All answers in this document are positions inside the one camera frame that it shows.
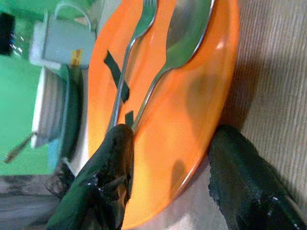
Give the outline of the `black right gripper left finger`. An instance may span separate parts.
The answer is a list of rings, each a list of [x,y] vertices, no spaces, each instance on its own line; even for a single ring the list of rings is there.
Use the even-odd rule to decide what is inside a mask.
[[[82,230],[88,210],[103,230],[122,228],[131,196],[134,132],[126,124],[111,128],[47,222],[48,230]]]

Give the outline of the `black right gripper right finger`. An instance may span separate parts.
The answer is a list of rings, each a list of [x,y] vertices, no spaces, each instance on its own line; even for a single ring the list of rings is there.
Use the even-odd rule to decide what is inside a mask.
[[[217,128],[208,152],[209,194],[230,230],[305,230],[307,219],[278,172],[230,125]]]

